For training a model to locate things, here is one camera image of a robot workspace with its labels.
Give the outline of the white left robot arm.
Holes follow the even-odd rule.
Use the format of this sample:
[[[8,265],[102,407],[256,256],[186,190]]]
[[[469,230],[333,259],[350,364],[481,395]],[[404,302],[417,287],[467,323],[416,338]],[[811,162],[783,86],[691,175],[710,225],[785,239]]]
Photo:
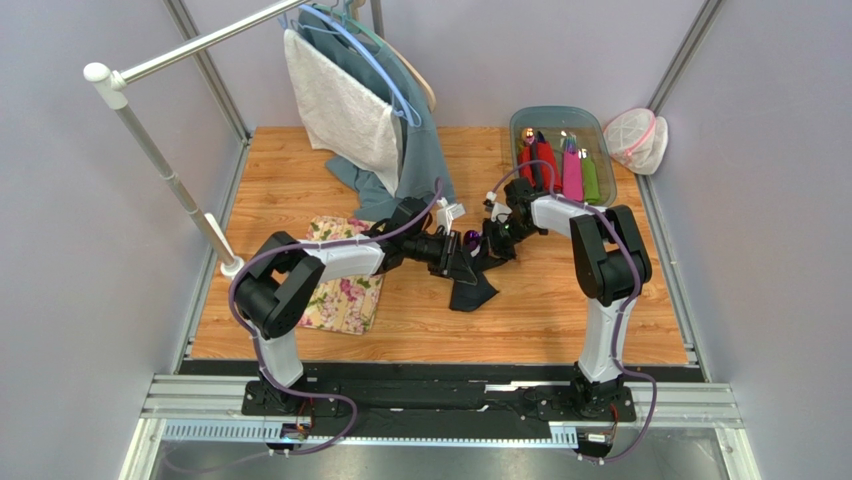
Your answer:
[[[307,242],[280,231],[267,239],[232,280],[228,305],[249,332],[260,374],[269,384],[287,392],[303,376],[295,328],[323,283],[384,274],[411,259],[433,276],[477,285],[461,234],[446,226],[427,231],[432,207],[406,198],[389,218],[349,238]]]

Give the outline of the black paper napkin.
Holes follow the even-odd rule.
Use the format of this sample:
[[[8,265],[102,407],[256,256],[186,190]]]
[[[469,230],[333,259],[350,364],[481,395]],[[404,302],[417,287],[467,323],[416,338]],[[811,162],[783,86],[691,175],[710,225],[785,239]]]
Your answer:
[[[471,268],[476,276],[476,283],[455,281],[449,309],[469,313],[476,311],[499,293],[486,278],[485,272],[504,265],[507,260],[493,256],[489,241],[476,230],[468,230],[463,236],[462,244],[471,256]]]

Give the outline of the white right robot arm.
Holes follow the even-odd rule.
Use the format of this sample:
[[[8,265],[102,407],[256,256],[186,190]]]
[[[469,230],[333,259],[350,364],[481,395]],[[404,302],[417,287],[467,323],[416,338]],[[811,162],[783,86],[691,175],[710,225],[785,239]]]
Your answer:
[[[558,233],[571,241],[578,285],[587,297],[587,327],[576,362],[577,390],[587,398],[602,396],[623,383],[624,331],[652,276],[649,256],[630,208],[608,209],[535,189],[526,178],[511,180],[486,194],[490,217],[483,221],[477,259],[485,269],[517,257],[516,246],[534,234]]]

